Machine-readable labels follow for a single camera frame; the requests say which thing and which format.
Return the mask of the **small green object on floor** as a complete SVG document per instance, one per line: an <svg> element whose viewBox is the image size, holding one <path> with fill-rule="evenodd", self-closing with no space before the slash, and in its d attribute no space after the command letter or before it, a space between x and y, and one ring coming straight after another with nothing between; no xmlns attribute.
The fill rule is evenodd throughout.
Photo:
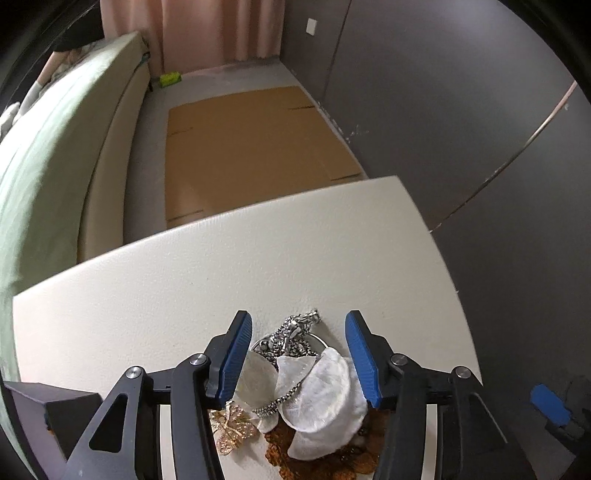
<svg viewBox="0 0 591 480"><path fill-rule="evenodd" d="M161 88L166 88L179 83L182 80L182 76L179 72L168 72L159 76L158 84Z"/></svg>

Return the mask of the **flattened cardboard sheet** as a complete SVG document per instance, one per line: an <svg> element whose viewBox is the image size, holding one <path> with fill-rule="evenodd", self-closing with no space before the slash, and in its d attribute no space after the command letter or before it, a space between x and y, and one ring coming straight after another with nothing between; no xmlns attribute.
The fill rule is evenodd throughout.
<svg viewBox="0 0 591 480"><path fill-rule="evenodd" d="M169 228L365 174L297 86L170 109L165 146Z"/></svg>

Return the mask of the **green bed sheet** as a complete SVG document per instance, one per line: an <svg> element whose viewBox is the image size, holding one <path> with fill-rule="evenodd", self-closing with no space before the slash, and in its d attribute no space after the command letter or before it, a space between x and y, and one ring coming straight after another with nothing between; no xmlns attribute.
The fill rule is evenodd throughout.
<svg viewBox="0 0 591 480"><path fill-rule="evenodd" d="M2 141L2 301L76 263L89 182L143 50L136 33L98 45Z"/></svg>

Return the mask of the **pink curtain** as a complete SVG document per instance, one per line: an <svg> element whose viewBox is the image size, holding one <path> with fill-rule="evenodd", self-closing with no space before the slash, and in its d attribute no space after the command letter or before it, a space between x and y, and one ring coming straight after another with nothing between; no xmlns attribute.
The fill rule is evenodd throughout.
<svg viewBox="0 0 591 480"><path fill-rule="evenodd" d="M100 3L105 37L139 33L148 68L190 73L280 54L281 0L111 0Z"/></svg>

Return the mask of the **white wall socket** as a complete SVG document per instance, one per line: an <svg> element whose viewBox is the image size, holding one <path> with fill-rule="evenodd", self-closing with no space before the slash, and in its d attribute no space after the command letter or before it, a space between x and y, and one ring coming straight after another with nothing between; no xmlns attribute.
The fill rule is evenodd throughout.
<svg viewBox="0 0 591 480"><path fill-rule="evenodd" d="M318 21L313 18L308 18L307 27L305 27L305 32L308 35L314 36L315 30L317 30Z"/></svg>

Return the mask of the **cream bed frame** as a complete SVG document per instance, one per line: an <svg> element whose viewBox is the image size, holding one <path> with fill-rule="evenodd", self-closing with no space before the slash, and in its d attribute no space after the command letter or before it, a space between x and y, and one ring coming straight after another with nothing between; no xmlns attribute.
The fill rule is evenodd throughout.
<svg viewBox="0 0 591 480"><path fill-rule="evenodd" d="M133 72L114 109L85 198L78 236L80 263L123 245L128 163L150 80L148 47L139 33L125 34L109 44L131 48L131 59L126 63Z"/></svg>

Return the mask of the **gold leaf brooch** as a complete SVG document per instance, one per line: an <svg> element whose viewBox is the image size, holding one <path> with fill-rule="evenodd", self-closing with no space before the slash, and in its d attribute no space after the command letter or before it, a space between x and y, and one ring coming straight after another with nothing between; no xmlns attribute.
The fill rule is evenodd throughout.
<svg viewBox="0 0 591 480"><path fill-rule="evenodd" d="M217 453L228 456L245 442L259 437L259 431L250 421L249 414L238 404L229 401L221 410L208 412Z"/></svg>

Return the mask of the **black jewelry box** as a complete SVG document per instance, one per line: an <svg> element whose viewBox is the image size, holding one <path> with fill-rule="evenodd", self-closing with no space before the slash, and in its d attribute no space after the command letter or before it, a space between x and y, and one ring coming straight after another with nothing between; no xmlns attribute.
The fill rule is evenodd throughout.
<svg viewBox="0 0 591 480"><path fill-rule="evenodd" d="M88 423L102 403L97 393L42 383L1 382L10 425L39 479L60 479Z"/></svg>

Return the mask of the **person in black clothes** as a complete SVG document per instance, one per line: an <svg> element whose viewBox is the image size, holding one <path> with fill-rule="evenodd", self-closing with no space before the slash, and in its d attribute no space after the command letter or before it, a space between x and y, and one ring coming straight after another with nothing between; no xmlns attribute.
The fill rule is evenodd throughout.
<svg viewBox="0 0 591 480"><path fill-rule="evenodd" d="M22 117L30 110L43 87L66 60L75 62L80 57L84 46L97 42L103 37L100 8L95 5L74 21L54 43L52 53L41 73L21 102L17 117Z"/></svg>

